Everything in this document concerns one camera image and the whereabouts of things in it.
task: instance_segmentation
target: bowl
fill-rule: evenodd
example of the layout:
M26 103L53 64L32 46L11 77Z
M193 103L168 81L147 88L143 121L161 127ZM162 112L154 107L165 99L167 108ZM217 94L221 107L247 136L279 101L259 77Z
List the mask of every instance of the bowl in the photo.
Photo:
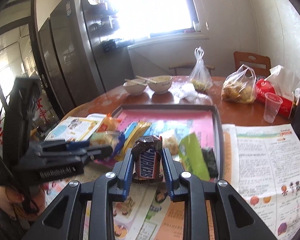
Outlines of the bowl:
M172 85L172 76L157 76L149 78L157 83L152 83L148 81L148 85L154 93L160 95L168 92L169 88Z
M143 79L136 78L133 79L133 81L138 81L143 84L147 84L147 82ZM123 84L124 89L132 96L137 96L143 93L143 91L146 89L147 86L139 85L132 83L130 81L127 81Z

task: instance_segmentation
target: metal screw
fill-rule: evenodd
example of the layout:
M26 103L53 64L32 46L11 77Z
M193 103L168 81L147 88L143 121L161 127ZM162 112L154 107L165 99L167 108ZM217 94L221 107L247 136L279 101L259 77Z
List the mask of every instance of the metal screw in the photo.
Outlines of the metal screw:
M225 187L228 185L228 182L226 182L224 179L221 179L218 181L219 186Z
M72 180L69 182L70 187L76 187L78 185L79 185L79 181L77 181L77 180Z
M184 171L183 173L181 173L181 176L183 178L190 178L191 177L191 173L188 171Z
M106 173L106 177L108 178L108 179L111 179L111 178L113 178L115 176L115 173L114 172L107 172Z

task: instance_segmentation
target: transparent cup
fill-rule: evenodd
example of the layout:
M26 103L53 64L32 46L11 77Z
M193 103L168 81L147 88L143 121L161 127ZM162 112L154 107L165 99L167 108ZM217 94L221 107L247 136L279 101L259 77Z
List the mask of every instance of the transparent cup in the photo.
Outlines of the transparent cup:
M266 122L273 123L283 100L278 95L270 92L265 93L265 97L266 105L263 119L265 119Z

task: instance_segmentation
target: wooden table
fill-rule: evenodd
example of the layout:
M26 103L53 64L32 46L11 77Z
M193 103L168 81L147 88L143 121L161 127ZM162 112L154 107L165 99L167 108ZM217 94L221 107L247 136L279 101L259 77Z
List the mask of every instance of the wooden table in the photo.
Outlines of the wooden table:
M225 78L213 77L212 80L213 86L209 89L208 95L212 98L213 104L218 107L222 123L233 123L242 126L267 126L290 123L290 120L280 115L277 115L273 124L267 123L263 120L264 106L258 102L247 105L221 100L221 89ZM123 86L116 87L91 102L73 109L63 120L68 116L86 117L93 113L109 114L123 104L187 104L187 101L178 97L181 87L186 83L188 83L187 77L174 76L171 88L163 95L156 95L147 87L145 93L139 96L131 96L124 90Z

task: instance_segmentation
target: gray refrigerator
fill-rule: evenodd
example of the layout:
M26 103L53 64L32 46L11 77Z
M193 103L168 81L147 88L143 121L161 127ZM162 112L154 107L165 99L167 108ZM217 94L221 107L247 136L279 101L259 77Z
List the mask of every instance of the gray refrigerator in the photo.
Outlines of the gray refrigerator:
M93 6L62 0L39 30L42 61L64 114L133 79L126 47L102 49Z

